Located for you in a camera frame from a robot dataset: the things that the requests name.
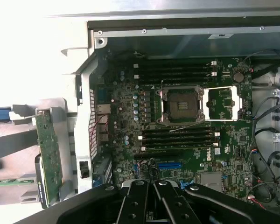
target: black ram slot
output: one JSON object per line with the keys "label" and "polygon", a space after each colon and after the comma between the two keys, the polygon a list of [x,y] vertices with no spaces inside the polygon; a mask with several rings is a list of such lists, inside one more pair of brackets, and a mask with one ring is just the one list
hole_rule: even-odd
{"label": "black ram slot", "polygon": [[216,137],[214,136],[196,136],[193,138],[189,138],[189,137],[184,137],[184,138],[153,138],[153,139],[143,139],[142,140],[142,145],[146,146],[146,145],[157,145],[157,144],[164,144],[164,143],[168,143],[168,144],[174,144],[174,143],[178,143],[181,144],[181,142],[187,142],[187,143],[196,143],[196,142],[203,142],[203,141],[216,141]]}
{"label": "black ram slot", "polygon": [[144,78],[200,78],[211,76],[211,72],[170,72],[170,73],[143,73],[139,74],[140,79]]}
{"label": "black ram slot", "polygon": [[[162,128],[162,129],[145,129],[142,130],[142,134],[146,133],[155,133],[155,134],[160,134],[160,133],[169,133],[169,131],[172,130],[170,128]],[[196,133],[196,132],[217,132],[218,129],[216,127],[188,127],[184,128],[182,130],[177,130],[173,133]]]}
{"label": "black ram slot", "polygon": [[168,150],[168,151],[175,151],[175,150],[185,150],[189,148],[209,148],[214,147],[212,142],[203,142],[201,144],[197,145],[187,145],[187,144],[181,144],[181,145],[170,145],[170,146],[154,146],[154,147],[146,147],[146,151],[158,151],[158,150]]}
{"label": "black ram slot", "polygon": [[153,64],[139,64],[138,71],[154,71],[154,70],[172,70],[172,69],[212,69],[211,64],[197,63],[190,64],[189,63],[153,63]]}
{"label": "black ram slot", "polygon": [[205,83],[205,82],[212,82],[213,78],[211,77],[202,77],[202,78],[147,78],[147,79],[141,79],[139,80],[139,84],[160,84],[163,80],[163,84],[185,84],[185,83]]}
{"label": "black ram slot", "polygon": [[157,138],[181,138],[181,137],[188,137],[188,138],[196,138],[199,136],[214,136],[213,134],[207,134],[206,132],[196,132],[196,133],[152,133],[152,134],[143,134],[143,139],[157,139]]}

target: perforated metal panel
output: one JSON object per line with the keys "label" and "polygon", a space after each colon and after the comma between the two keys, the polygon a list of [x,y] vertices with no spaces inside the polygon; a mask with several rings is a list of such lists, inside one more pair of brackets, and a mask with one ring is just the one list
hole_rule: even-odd
{"label": "perforated metal panel", "polygon": [[94,91],[90,89],[90,110],[91,116],[89,120],[89,144],[90,144],[90,153],[91,159],[93,159],[98,153],[98,144],[97,144],[97,129],[95,127],[95,104],[94,104]]}

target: blue pcie slot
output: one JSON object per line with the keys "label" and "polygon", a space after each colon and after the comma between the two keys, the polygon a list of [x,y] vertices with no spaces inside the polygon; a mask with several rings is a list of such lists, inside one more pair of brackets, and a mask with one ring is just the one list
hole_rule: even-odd
{"label": "blue pcie slot", "polygon": [[180,169],[182,167],[181,162],[165,162],[158,164],[159,169]]}

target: green circuit board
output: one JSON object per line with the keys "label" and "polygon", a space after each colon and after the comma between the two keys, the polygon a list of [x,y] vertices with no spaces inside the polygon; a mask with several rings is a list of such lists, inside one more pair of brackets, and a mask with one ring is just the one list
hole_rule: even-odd
{"label": "green circuit board", "polygon": [[[249,68],[241,61],[207,58],[110,64],[95,89],[97,104],[111,104],[111,135],[101,145],[113,155],[113,182],[120,187],[123,181],[138,178],[137,164],[154,158],[158,164],[180,164],[160,169],[161,179],[213,184],[214,189],[245,200],[245,182],[252,181],[247,163],[252,146],[252,86]],[[233,77],[237,73],[243,74],[240,82]],[[210,119],[221,121],[199,115],[201,93],[193,94],[197,86],[226,87],[210,90],[207,102]],[[232,86],[241,98],[241,110],[237,120],[223,121],[233,115]],[[167,102],[160,94],[166,88]],[[170,100],[178,99],[173,107]],[[159,122],[165,112],[170,125]],[[185,126],[189,127],[171,132]]]}
{"label": "green circuit board", "polygon": [[39,149],[42,155],[42,168],[47,201],[50,203],[62,185],[62,168],[58,139],[54,131],[49,110],[39,111],[36,116],[36,129]]}

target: motherboard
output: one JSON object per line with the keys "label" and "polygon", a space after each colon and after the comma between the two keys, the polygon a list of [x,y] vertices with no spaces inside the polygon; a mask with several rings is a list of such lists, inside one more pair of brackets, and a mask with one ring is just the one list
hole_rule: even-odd
{"label": "motherboard", "polygon": [[246,200],[252,86],[241,58],[109,64],[95,89],[98,144],[113,183],[200,183]]}

